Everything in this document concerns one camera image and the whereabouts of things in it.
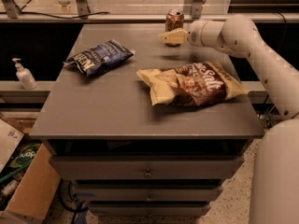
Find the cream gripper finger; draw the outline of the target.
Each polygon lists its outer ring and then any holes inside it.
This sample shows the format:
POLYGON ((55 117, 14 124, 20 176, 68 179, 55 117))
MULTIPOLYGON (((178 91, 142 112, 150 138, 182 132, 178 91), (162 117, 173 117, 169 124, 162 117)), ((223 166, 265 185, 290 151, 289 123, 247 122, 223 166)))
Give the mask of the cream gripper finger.
POLYGON ((182 28, 165 32, 159 35, 161 41, 165 44, 180 45, 184 44, 188 39, 188 32, 182 28))

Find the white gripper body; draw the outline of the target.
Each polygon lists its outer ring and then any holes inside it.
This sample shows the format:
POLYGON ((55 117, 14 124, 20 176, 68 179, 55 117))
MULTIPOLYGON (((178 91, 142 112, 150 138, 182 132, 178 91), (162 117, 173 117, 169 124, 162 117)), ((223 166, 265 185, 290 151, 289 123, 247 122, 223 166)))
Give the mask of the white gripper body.
POLYGON ((188 42, 196 47, 203 47, 204 44, 202 42, 202 33, 204 27, 206 26, 207 21, 194 21, 192 22, 187 29, 188 33, 188 42))

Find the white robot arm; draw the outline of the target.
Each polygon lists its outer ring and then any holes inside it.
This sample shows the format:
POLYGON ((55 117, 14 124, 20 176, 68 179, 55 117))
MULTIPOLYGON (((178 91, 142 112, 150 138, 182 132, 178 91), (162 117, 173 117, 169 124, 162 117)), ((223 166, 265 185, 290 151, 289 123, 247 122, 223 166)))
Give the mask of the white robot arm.
POLYGON ((249 17, 193 21, 160 34, 164 43, 190 43, 246 59, 283 118, 258 147, 249 224, 299 224, 299 71, 271 49, 249 17))

